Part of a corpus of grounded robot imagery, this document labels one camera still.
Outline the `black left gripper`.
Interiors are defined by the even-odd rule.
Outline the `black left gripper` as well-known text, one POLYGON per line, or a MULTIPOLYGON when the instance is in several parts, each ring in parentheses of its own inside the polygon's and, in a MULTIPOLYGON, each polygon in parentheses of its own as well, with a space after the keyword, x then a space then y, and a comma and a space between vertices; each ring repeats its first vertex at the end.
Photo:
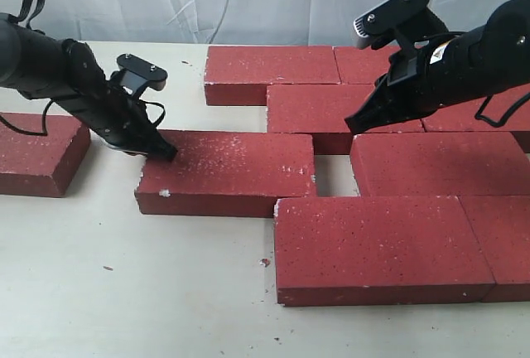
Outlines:
POLYGON ((57 104, 117 150, 166 162, 176 157, 177 148, 150 122, 145 105, 119 85, 106 81, 91 91, 72 90, 57 104))

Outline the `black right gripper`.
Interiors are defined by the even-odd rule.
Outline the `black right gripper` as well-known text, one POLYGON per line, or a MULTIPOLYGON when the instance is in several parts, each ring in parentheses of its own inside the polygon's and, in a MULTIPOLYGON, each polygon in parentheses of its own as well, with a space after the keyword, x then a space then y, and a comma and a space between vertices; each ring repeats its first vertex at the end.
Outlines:
POLYGON ((409 60, 399 51, 375 90, 344 121, 352 134, 434 114, 438 109, 494 94, 484 32, 438 36, 409 60))

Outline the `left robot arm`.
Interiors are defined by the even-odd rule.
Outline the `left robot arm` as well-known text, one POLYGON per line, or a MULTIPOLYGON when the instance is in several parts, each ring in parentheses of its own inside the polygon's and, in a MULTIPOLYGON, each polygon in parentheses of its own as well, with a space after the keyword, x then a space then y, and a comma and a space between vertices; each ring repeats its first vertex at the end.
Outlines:
POLYGON ((74 116, 111 148, 172 160, 177 149, 151 121, 147 89, 165 87, 167 73, 132 54, 117 58, 118 70, 107 77, 88 44, 56 40, 17 25, 1 15, 1 86, 24 98, 48 99, 74 116))

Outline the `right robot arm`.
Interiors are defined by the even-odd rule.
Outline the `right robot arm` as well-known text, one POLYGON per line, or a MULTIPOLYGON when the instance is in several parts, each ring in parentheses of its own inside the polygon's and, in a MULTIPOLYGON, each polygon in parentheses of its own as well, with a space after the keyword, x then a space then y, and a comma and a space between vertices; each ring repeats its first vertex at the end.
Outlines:
POLYGON ((529 101, 516 100, 499 120, 484 116, 494 95, 529 82, 529 0, 508 0, 470 31, 450 31, 429 1, 387 0, 355 20, 357 48, 377 51, 395 41, 399 50, 373 93, 345 118, 353 135, 475 99, 483 101, 475 118, 500 128, 529 101))

